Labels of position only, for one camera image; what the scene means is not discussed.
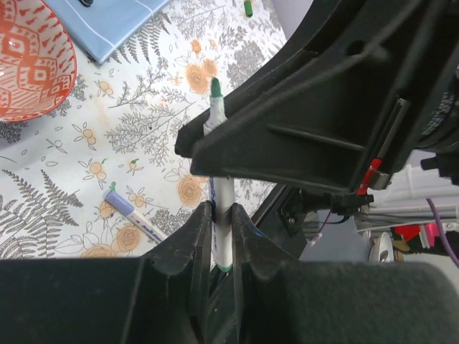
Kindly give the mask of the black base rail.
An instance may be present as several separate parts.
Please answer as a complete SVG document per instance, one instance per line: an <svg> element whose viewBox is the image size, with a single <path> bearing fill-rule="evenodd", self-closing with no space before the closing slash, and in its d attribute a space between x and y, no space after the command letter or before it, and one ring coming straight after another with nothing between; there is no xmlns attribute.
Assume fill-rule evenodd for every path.
<svg viewBox="0 0 459 344"><path fill-rule="evenodd" d="M276 185L252 216L255 226L281 249L299 258L322 225L317 214L324 210L322 195Z"/></svg>

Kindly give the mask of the white marker pen green tip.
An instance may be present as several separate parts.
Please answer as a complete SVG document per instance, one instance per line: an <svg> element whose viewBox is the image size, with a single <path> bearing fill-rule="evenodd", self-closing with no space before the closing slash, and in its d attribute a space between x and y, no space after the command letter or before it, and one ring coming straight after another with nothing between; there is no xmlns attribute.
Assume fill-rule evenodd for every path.
<svg viewBox="0 0 459 344"><path fill-rule="evenodd" d="M211 79L209 118L203 124L204 134L211 133L227 119L219 80ZM212 204L212 255L218 268L226 273L232 268L232 205L235 183L232 178L210 177L209 200Z"/></svg>

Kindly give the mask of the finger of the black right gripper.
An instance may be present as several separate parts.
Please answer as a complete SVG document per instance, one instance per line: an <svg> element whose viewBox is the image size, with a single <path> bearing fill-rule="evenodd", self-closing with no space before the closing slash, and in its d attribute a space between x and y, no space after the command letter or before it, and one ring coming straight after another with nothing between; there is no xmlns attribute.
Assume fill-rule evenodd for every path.
<svg viewBox="0 0 459 344"><path fill-rule="evenodd" d="M415 36L429 23L428 1L315 1L284 47L225 98L227 120L257 100L349 100L372 105L384 125L424 52ZM191 158L208 117L179 131L176 154Z"/></svg>
<svg viewBox="0 0 459 344"><path fill-rule="evenodd" d="M191 172L352 194L378 177L382 127L364 101L257 100L194 144Z"/></svg>

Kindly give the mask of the white marker pen blue tip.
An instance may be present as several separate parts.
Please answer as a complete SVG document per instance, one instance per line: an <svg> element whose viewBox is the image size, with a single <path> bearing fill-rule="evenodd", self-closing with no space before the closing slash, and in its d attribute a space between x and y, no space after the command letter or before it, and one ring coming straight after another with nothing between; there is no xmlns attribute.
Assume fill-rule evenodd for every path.
<svg viewBox="0 0 459 344"><path fill-rule="evenodd" d="M124 217L127 218L132 224L137 226L146 236L148 236L157 244L160 244L168 237L162 230L159 229L158 226L149 222L146 217L137 210L135 210L129 216Z"/></svg>

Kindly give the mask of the blue pen cap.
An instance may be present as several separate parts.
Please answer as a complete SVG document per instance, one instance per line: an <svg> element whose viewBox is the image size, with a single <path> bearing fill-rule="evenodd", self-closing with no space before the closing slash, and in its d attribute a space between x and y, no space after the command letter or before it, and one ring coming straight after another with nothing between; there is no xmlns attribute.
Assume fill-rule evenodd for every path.
<svg viewBox="0 0 459 344"><path fill-rule="evenodd" d="M130 204L121 195L119 195L116 191L110 190L106 192L103 198L123 216L129 216L135 211L133 205Z"/></svg>

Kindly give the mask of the green pen cap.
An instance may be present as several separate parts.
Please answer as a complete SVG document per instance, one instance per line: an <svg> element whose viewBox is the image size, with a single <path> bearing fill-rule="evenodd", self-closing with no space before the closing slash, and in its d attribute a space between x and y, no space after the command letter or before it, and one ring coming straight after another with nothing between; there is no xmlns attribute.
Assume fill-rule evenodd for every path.
<svg viewBox="0 0 459 344"><path fill-rule="evenodd" d="M252 2L250 0L243 1L245 16L251 18L253 16Z"/></svg>

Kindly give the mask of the red patterned small bowl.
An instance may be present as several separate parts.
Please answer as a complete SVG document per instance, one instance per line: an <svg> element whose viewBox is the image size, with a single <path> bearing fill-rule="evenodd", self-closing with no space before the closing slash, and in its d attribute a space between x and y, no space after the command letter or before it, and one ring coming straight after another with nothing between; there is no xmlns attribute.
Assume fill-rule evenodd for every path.
<svg viewBox="0 0 459 344"><path fill-rule="evenodd" d="M70 35L43 1L1 2L1 121L31 120L70 95L77 59Z"/></svg>

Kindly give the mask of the floral tablecloth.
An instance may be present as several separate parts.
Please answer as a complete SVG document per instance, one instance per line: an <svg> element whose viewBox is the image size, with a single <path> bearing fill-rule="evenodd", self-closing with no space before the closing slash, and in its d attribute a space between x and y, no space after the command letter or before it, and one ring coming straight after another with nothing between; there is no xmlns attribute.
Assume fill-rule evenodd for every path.
<svg viewBox="0 0 459 344"><path fill-rule="evenodd" d="M174 153L209 107L217 77L240 86L285 43L271 1L172 1L110 59L78 52L70 96L50 114L1 125L1 257L129 257L153 241L104 199L116 190L171 234L208 197Z"/></svg>

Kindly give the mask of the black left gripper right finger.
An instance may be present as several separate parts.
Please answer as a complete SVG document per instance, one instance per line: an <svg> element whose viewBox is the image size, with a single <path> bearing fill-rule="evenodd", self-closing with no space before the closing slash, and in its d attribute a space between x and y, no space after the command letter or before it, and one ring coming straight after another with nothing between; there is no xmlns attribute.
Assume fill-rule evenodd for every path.
<svg viewBox="0 0 459 344"><path fill-rule="evenodd" d="M456 343L458 294L423 263L301 262L232 207L240 343Z"/></svg>

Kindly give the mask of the blue checked cloth napkin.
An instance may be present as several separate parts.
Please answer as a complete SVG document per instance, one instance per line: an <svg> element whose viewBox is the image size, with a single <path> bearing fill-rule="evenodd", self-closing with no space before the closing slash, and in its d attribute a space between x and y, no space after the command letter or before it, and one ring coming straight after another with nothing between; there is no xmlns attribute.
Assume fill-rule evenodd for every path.
<svg viewBox="0 0 459 344"><path fill-rule="evenodd" d="M104 63L143 24L162 10L163 0L47 0L77 46L96 63Z"/></svg>

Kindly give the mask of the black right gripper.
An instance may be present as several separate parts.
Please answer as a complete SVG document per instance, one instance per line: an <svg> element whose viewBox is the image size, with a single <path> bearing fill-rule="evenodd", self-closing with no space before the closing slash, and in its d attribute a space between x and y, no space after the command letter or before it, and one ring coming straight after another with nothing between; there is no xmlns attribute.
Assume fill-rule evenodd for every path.
<svg viewBox="0 0 459 344"><path fill-rule="evenodd" d="M409 84L402 116L382 147L376 185L388 186L410 153L434 153L421 166L458 184L458 2L449 1Z"/></svg>

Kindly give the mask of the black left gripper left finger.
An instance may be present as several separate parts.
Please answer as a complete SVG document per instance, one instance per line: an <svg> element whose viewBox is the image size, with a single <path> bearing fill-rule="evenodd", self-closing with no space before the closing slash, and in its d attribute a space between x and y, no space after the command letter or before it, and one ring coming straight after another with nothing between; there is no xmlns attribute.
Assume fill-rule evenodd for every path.
<svg viewBox="0 0 459 344"><path fill-rule="evenodd" d="M3 343L203 343L211 206L136 258L1 262Z"/></svg>

